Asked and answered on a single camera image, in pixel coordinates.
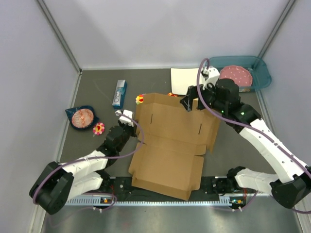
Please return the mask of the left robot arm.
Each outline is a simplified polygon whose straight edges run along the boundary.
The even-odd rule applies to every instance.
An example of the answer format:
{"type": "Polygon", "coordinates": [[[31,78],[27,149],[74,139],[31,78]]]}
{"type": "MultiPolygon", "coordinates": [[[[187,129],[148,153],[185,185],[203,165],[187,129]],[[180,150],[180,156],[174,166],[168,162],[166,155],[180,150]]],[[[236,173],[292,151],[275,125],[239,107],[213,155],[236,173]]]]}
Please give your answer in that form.
{"type": "Polygon", "coordinates": [[[104,142],[89,155],[67,163],[50,162],[46,165],[32,188],[29,196],[33,203],[48,214],[59,212],[66,202],[92,190],[106,192],[110,180],[105,169],[122,156],[120,152],[130,139],[136,136],[141,126],[119,122],[109,129],[104,142]]]}

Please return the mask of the brown cardboard box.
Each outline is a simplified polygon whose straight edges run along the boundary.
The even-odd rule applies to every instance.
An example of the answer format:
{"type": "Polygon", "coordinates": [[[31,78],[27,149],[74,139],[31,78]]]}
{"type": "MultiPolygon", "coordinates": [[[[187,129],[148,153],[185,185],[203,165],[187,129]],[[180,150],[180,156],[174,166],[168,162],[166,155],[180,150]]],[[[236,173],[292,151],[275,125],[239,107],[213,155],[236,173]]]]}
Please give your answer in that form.
{"type": "Polygon", "coordinates": [[[212,151],[220,120],[198,101],[188,112],[179,97],[150,93],[136,106],[140,142],[128,172],[132,186],[189,200],[199,190],[206,151],[212,151]]]}

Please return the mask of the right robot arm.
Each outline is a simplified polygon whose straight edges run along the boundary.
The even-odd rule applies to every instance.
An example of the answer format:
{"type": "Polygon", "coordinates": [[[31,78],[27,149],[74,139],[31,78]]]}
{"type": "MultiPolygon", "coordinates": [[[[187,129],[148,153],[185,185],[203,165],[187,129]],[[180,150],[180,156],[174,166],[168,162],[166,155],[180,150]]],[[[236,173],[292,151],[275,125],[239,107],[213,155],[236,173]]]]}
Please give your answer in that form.
{"type": "Polygon", "coordinates": [[[255,172],[239,166],[227,174],[227,187],[232,192],[242,188],[271,195],[281,206],[292,209],[311,192],[311,168],[293,155],[271,132],[260,114],[241,102],[239,87],[231,79],[215,84],[189,86],[181,104],[190,112],[198,99],[198,110],[206,109],[226,122],[247,140],[268,162],[274,174],[255,172]]]}

